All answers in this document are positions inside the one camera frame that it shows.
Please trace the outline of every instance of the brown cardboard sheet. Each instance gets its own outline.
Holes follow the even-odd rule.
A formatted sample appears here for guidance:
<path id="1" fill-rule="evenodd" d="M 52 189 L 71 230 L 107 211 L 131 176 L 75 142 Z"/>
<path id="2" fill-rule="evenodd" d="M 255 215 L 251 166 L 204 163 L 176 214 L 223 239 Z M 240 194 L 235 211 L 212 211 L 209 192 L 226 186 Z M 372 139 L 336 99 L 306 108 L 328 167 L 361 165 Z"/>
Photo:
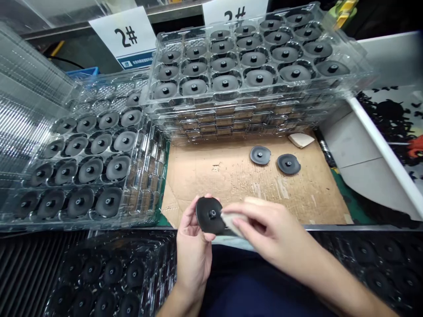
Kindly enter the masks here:
<path id="1" fill-rule="evenodd" d="M 251 148 L 266 146 L 270 162 L 250 160 Z M 294 154 L 301 171 L 284 175 L 278 156 Z M 348 208 L 317 141 L 299 149 L 287 137 L 171 146 L 162 213 L 175 228 L 195 195 L 211 193 L 223 206 L 247 196 L 285 205 L 302 224 L 345 224 Z"/>

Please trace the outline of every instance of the clear plastic blister tray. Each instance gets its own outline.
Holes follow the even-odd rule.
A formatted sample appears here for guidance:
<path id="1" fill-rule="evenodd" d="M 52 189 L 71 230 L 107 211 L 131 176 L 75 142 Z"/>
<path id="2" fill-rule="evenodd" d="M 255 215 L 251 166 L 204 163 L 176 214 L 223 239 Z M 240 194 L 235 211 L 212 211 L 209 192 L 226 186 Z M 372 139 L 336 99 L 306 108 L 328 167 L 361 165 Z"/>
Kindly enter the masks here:
<path id="1" fill-rule="evenodd" d="M 373 79 L 365 51 L 319 3 L 241 22 L 160 33 L 147 113 L 162 107 L 323 90 L 357 92 Z"/>
<path id="2" fill-rule="evenodd" d="M 67 253 L 44 316 L 155 316 L 175 282 L 175 231 L 111 232 Z"/>
<path id="3" fill-rule="evenodd" d="M 76 115 L 53 123 L 35 149 L 3 208 L 2 230 L 111 229 L 158 221 L 169 144 L 138 106 L 139 92 L 127 90 L 114 107 L 108 100 L 86 107 L 92 85 L 78 88 L 84 100 L 73 106 Z"/>

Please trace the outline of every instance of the stacked plastic tray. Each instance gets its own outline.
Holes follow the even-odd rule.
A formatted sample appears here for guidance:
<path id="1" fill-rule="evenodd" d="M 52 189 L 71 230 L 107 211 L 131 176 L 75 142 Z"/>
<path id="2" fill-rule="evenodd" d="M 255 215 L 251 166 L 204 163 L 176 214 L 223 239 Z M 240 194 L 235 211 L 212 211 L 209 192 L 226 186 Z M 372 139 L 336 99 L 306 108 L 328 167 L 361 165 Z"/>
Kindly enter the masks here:
<path id="1" fill-rule="evenodd" d="M 68 252 L 44 316 L 155 316 L 176 281 L 176 232 L 118 232 Z"/>
<path id="2" fill-rule="evenodd" d="M 372 80 L 364 51 L 333 25 L 314 2 L 161 33 L 145 112 L 182 143 L 313 128 Z"/>
<path id="3" fill-rule="evenodd" d="M 80 83 L 2 213 L 5 230 L 153 225 L 169 144 L 139 107 L 143 72 Z"/>

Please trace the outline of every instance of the right hand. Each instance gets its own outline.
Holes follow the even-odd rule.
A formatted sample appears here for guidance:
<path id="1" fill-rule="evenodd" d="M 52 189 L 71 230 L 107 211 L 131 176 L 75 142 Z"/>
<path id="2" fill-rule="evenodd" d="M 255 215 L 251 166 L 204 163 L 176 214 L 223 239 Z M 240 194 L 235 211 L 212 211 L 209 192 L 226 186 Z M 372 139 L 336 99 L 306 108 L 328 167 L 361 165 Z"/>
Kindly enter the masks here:
<path id="1" fill-rule="evenodd" d="M 248 221 L 234 218 L 233 224 L 255 250 L 281 271 L 307 283 L 324 249 L 283 205 L 247 197 L 224 207 L 222 213 L 245 215 Z"/>

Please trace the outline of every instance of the hand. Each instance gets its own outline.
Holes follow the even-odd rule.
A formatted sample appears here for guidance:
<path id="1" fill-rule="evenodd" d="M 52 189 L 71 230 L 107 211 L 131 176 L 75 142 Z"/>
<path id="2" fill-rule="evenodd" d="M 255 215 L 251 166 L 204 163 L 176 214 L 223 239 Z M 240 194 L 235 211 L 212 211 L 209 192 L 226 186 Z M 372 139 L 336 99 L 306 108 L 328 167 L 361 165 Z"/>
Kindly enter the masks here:
<path id="1" fill-rule="evenodd" d="M 323 248 L 284 206 L 247 197 L 224 207 L 222 213 L 248 217 L 248 221 L 235 218 L 233 224 L 269 263 L 303 283 L 312 274 L 313 258 Z"/>
<path id="2" fill-rule="evenodd" d="M 182 215 L 176 237 L 178 250 L 178 279 L 176 284 L 188 296 L 201 295 L 212 267 L 212 243 L 216 235 L 204 233 L 195 215 L 197 195 Z"/>

